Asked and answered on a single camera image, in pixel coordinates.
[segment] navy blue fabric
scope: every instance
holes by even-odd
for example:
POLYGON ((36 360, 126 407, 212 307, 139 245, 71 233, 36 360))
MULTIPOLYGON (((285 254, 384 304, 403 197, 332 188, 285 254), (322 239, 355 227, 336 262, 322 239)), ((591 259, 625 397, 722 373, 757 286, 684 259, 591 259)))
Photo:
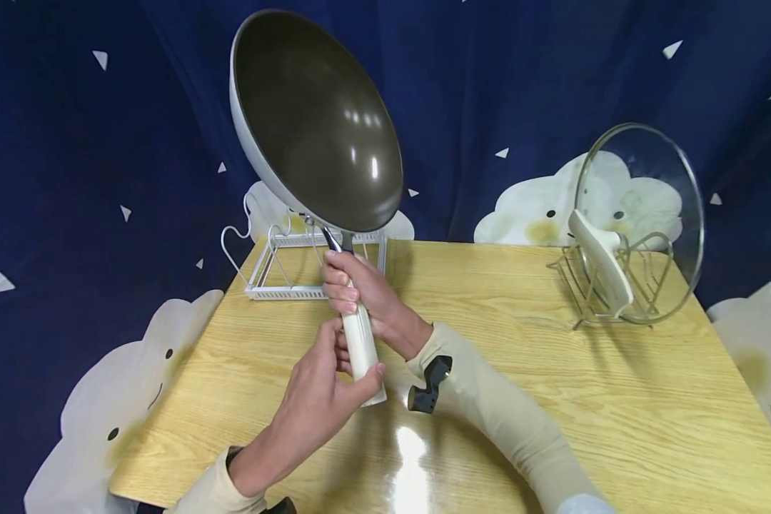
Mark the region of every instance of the navy blue fabric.
POLYGON ((0 512, 21 512, 79 377, 166 299, 233 278, 218 235, 256 175, 228 51, 265 7, 317 21, 373 77, 420 193, 401 206, 416 238, 471 242, 509 185, 642 121, 722 199, 700 301, 771 281, 771 1, 0 0, 0 271, 16 285, 0 293, 0 512))

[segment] beige sleeve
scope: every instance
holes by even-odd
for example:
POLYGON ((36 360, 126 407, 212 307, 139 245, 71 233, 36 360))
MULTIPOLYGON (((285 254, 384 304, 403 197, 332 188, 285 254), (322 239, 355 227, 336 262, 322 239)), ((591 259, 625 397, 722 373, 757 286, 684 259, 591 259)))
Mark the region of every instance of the beige sleeve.
POLYGON ((434 324, 432 336, 408 361, 408 368, 424 379, 423 369, 436 356, 452 358, 440 398, 453 402, 458 413, 500 449, 535 491, 544 513, 570 512, 565 509, 570 498, 600 497, 557 424, 519 386, 490 366, 471 342, 442 323, 434 324))
POLYGON ((230 447, 203 472, 189 491, 164 514, 261 514, 266 510, 265 494, 254 498, 241 495, 228 476, 226 459, 240 447, 230 447))

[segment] white handle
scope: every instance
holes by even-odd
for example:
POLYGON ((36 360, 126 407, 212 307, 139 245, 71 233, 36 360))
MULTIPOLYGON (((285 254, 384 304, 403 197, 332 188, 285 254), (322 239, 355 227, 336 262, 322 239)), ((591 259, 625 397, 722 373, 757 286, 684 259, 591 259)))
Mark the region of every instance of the white handle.
MULTIPOLYGON (((346 332, 348 342, 348 360, 351 361, 351 374, 354 382, 365 377, 368 369, 380 362, 377 358, 377 348, 374 346, 374 335, 371 333, 371 320, 368 319, 368 310, 362 303, 357 303, 357 310, 350 314, 343 314, 343 331, 346 332)), ((376 405, 386 401, 386 388, 381 386, 380 393, 374 395, 363 407, 376 405)))
POLYGON ((592 226, 576 209, 568 218, 568 228, 586 252, 592 267, 601 272, 598 278, 603 282, 606 303, 612 316, 619 318, 625 308, 634 303, 634 292, 628 277, 614 256, 620 247, 619 234, 592 226))

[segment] wrist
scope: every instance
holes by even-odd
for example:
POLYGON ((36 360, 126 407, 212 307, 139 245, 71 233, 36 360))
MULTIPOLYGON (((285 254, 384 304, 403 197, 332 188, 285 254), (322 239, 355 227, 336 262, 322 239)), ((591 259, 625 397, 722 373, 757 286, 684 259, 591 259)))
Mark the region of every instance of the wrist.
POLYGON ((388 334, 384 339, 402 358, 411 361, 423 350, 433 331, 431 324, 403 304, 392 323, 389 323, 388 334))
POLYGON ((274 483, 283 480, 284 466, 271 432, 271 426, 263 428, 228 465, 228 476, 236 490, 246 498, 260 496, 274 483))

